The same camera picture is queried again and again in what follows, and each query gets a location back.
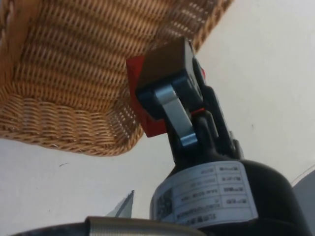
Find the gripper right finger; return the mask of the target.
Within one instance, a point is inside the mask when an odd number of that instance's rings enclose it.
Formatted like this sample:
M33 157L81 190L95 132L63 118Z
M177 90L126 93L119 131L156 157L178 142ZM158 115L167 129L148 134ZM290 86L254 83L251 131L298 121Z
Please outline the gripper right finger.
M207 111L205 117L216 151L232 159L244 159L240 143L228 129L216 93L212 87L206 85L205 72L196 58L193 58L193 70L203 97L204 110Z

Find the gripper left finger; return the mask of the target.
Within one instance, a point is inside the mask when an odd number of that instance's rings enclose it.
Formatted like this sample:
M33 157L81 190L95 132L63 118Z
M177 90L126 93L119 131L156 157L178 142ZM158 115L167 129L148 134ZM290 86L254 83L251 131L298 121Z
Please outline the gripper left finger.
M144 56L136 85L140 105L138 119L148 136L158 134L164 121L167 133L173 135L173 149L191 154L199 144L191 114L202 108L203 96L194 69L195 55L184 37L154 49Z

